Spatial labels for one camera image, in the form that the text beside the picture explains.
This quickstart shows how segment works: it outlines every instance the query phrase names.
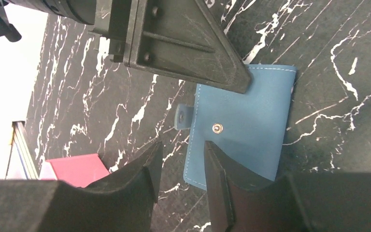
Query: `blue pouch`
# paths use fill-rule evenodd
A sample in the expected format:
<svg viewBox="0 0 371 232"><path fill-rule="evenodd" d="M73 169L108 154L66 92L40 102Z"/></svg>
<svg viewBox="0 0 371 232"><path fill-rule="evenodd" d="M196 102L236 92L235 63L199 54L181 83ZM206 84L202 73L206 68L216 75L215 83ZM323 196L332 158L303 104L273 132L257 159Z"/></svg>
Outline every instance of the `blue pouch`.
<svg viewBox="0 0 371 232"><path fill-rule="evenodd" d="M204 142L213 141L251 171L275 180L296 68L247 65L255 77L245 94L197 85L194 107L177 107L175 127L191 127L184 180L206 190Z"/></svg>

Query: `marble countertop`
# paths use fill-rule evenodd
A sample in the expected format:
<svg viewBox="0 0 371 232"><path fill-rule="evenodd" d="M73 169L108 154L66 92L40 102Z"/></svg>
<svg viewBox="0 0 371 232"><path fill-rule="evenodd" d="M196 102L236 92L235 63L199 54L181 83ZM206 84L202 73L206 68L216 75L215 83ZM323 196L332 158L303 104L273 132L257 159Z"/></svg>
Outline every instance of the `marble countertop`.
<svg viewBox="0 0 371 232"><path fill-rule="evenodd" d="M278 175L371 172L371 0L206 0L244 63L298 68ZM196 85L111 63L86 27L50 16L26 129L37 165L98 153L115 171L160 137L152 229L211 231L207 196L183 181L176 105Z"/></svg>

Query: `pink box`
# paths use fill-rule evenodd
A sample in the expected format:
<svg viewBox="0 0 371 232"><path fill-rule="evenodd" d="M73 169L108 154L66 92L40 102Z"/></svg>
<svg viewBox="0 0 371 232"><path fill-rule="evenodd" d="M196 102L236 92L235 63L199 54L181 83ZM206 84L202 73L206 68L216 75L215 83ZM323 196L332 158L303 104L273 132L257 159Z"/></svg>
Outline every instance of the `pink box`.
<svg viewBox="0 0 371 232"><path fill-rule="evenodd" d="M46 160L42 164L40 180L63 180L75 187L86 187L107 176L109 171L98 154Z"/></svg>

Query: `stitched edge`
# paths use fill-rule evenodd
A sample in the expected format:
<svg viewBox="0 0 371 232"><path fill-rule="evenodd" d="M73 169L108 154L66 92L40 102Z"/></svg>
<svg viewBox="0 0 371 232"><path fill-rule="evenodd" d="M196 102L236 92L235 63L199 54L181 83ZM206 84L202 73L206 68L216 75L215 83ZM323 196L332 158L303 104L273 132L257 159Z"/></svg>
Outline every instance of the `stitched edge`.
<svg viewBox="0 0 371 232"><path fill-rule="evenodd" d="M264 70L281 70L281 71L286 71L286 72L293 72L293 73L296 73L297 71L296 70L290 70L290 69L277 69L277 68L248 68L248 69L264 69ZM200 91L201 91L201 85L199 86L199 90L198 90L198 93L197 93L197 104L196 104L196 113L195 113L195 118L197 118L197 113L198 113L198 107L199 107L199 102L200 102ZM193 138L194 138L194 128L196 126L196 122L194 120L193 122L193 127L191 128L191 131L192 131L192 134L191 134L191 138L190 138L190 149L188 150L188 158L187 158L187 163L185 164L185 172L184 172L184 177L187 179L187 180L190 180L196 184L199 184L201 186L204 186L204 187L207 187L206 185L200 183L200 182L197 182L195 180L192 180L190 178L187 177L187 172L188 172L188 163L190 162L190 157L191 157L191 150L192 150L192 146L193 146Z"/></svg>
<svg viewBox="0 0 371 232"><path fill-rule="evenodd" d="M199 107L199 102L200 102L200 91L201 91L201 85L199 86L199 90L198 90L198 93L197 93L197 104L196 104L196 113L194 114L195 115L195 118L197 118L197 113L198 113L198 107ZM191 131L192 131L192 134L191 134L191 138L190 138L190 149L188 150L188 158L187 158L187 163L185 164L185 171L184 171L184 177L187 179L187 180L190 180L196 184L199 184L201 186L204 186L204 187L207 187L206 185L200 183L200 182L197 182L195 180L192 180L190 178L187 177L187 172L188 172L188 164L190 163L190 157L191 157L191 150L193 148L193 139L194 139L194 129L196 127L196 121L194 120L193 122L193 126L191 128Z"/></svg>
<svg viewBox="0 0 371 232"><path fill-rule="evenodd" d="M281 71L287 71L287 72L293 72L296 73L296 70L290 70L290 69L277 69L277 68L248 68L248 69L266 69L266 70L281 70Z"/></svg>

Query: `white surface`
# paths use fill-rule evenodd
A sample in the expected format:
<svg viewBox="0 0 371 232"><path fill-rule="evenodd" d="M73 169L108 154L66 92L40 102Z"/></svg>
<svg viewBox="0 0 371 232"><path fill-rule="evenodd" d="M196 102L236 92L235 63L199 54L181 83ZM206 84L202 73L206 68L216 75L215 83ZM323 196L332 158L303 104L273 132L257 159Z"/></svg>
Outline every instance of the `white surface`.
<svg viewBox="0 0 371 232"><path fill-rule="evenodd" d="M0 38L0 179L8 164L11 123L26 119L47 21L46 13L11 4L5 9L23 37L16 43Z"/></svg>

